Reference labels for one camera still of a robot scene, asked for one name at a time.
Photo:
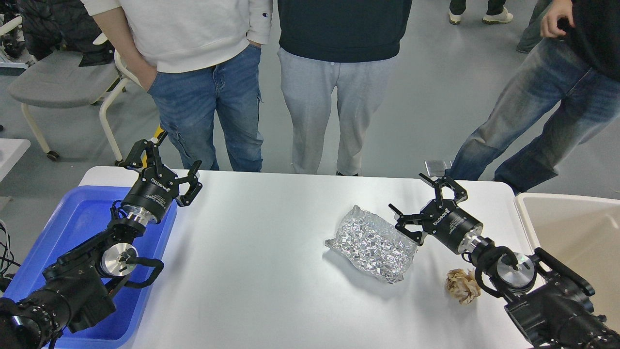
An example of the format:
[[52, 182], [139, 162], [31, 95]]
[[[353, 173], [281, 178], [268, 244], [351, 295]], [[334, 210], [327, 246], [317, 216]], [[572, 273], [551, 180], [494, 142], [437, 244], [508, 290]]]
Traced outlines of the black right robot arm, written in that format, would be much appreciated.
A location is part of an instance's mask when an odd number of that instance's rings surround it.
[[395, 228], [416, 245], [433, 236], [475, 267], [483, 291], [506, 301], [505, 311], [534, 348], [617, 349], [618, 332], [595, 315], [595, 289], [582, 276], [538, 247], [533, 254], [496, 246], [482, 236], [483, 224], [459, 207], [467, 191], [449, 176], [421, 178], [435, 198], [419, 213], [404, 214], [394, 205]]

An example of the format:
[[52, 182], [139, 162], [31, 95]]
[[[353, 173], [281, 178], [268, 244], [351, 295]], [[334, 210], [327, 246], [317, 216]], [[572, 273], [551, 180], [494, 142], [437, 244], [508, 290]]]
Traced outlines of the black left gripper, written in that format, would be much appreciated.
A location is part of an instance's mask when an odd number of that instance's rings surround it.
[[[195, 161], [185, 177], [179, 177], [169, 168], [162, 170], [159, 155], [161, 143], [159, 139], [136, 141], [126, 159], [117, 164], [139, 173], [138, 180], [122, 200], [121, 207], [127, 213], [131, 211], [131, 207], [146, 210], [151, 214], [149, 220], [155, 224], [161, 222], [174, 199], [178, 206], [186, 207], [203, 188], [198, 173], [202, 161]], [[180, 185], [184, 183], [187, 183], [189, 188], [179, 196]]]

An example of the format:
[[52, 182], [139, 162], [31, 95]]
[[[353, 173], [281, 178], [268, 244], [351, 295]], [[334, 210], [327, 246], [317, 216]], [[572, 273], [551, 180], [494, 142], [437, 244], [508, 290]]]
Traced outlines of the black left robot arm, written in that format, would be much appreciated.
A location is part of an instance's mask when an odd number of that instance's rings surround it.
[[158, 138], [135, 142], [122, 167], [138, 179], [122, 200], [111, 204], [105, 230], [59, 256], [44, 269], [45, 284], [14, 302], [1, 299], [3, 349], [53, 348], [64, 329], [83, 331], [116, 311], [123, 287], [149, 287], [164, 269], [161, 260], [140, 256], [133, 241], [148, 224], [161, 223], [173, 202], [185, 207], [202, 189], [197, 160], [184, 177], [161, 162]]

